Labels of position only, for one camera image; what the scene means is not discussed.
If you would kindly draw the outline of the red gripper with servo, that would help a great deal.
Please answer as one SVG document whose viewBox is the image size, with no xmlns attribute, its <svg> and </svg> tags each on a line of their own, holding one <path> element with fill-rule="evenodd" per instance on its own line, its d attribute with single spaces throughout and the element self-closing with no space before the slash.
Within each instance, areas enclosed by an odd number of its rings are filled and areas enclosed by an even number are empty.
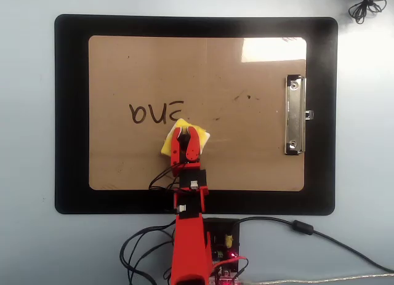
<svg viewBox="0 0 394 285">
<path fill-rule="evenodd" d="M 200 169 L 200 141 L 197 130 L 189 126 L 188 134 L 176 127 L 171 138 L 171 166 L 174 177 L 181 171 Z"/>
</svg>

